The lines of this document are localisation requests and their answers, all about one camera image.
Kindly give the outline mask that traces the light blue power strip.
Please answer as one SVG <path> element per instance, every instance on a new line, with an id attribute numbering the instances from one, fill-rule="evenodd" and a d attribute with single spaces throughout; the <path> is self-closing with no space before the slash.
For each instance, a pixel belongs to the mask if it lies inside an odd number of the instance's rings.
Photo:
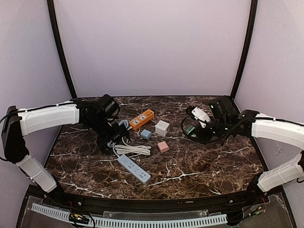
<path id="1" fill-rule="evenodd" d="M 151 175 L 148 174 L 145 170 L 143 170 L 126 155 L 119 156 L 117 161 L 141 183 L 146 184 L 150 180 Z"/>

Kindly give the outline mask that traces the green charger plug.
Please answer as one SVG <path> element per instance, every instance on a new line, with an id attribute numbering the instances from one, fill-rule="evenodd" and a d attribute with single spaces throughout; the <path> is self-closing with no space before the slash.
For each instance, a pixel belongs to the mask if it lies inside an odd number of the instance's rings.
<path id="1" fill-rule="evenodd" d="M 197 135 L 194 132 L 195 127 L 193 125 L 191 125 L 187 130 L 186 130 L 186 134 L 190 137 L 194 137 L 197 138 Z"/>

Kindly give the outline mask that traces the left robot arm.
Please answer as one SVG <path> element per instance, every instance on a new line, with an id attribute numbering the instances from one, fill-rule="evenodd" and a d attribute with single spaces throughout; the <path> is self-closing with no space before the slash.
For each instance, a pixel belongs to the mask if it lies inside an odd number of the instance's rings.
<path id="1" fill-rule="evenodd" d="M 97 145 L 102 150 L 109 143 L 117 143 L 129 136 L 127 126 L 115 122 L 119 112 L 119 104 L 108 94 L 97 101 L 75 98 L 30 109 L 11 106 L 0 120 L 4 150 L 1 160 L 19 167 L 44 192 L 58 191 L 60 184 L 31 154 L 24 136 L 52 127 L 83 124 L 97 134 Z"/>

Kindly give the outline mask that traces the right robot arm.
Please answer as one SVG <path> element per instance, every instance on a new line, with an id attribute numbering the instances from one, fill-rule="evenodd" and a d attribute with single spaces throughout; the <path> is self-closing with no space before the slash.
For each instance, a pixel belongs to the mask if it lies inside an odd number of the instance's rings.
<path id="1" fill-rule="evenodd" d="M 198 107 L 188 107 L 187 114 L 198 125 L 188 136 L 192 140 L 208 144 L 223 142 L 230 136 L 245 136 L 270 139 L 299 149 L 304 148 L 304 125 L 275 118 L 258 111 L 244 110 L 239 113 L 228 97 L 209 103 L 212 117 Z M 304 176 L 304 154 L 301 152 L 292 160 L 254 176 L 247 190 L 261 193 Z"/>

